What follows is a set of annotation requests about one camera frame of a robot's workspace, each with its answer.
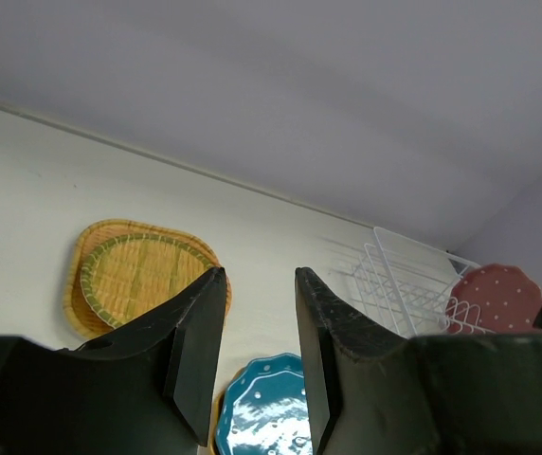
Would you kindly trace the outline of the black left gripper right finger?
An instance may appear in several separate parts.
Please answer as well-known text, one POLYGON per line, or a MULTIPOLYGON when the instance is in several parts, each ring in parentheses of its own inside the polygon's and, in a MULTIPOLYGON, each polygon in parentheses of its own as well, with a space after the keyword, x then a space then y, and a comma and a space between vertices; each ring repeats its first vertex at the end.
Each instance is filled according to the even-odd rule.
POLYGON ((542 454, 542 334, 403 338, 295 273, 317 454, 542 454))

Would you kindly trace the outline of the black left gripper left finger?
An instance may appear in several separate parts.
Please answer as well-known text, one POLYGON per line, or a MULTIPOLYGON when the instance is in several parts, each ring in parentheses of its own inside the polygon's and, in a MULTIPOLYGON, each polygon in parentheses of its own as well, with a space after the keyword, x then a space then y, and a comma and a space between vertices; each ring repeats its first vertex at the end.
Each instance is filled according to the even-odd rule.
POLYGON ((208 444, 226 308, 213 267, 75 350, 0 336, 0 454, 194 454, 208 444))

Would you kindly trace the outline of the blue polka dot plate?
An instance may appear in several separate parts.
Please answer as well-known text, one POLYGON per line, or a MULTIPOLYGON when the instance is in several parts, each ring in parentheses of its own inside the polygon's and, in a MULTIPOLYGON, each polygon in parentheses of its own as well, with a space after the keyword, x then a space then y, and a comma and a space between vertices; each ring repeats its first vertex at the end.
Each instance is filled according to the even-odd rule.
POLYGON ((224 455, 314 453, 299 356, 256 358, 237 374, 226 388, 214 443, 224 455))

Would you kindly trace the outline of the round green-rimmed bamboo tray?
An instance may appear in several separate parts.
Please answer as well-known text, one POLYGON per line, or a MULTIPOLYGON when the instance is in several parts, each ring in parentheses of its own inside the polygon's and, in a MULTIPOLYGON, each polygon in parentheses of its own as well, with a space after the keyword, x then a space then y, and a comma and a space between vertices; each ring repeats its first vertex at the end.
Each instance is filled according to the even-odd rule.
POLYGON ((86 256, 80 285, 89 308, 116 329, 174 298, 219 265, 192 237, 128 233, 102 242, 86 256))

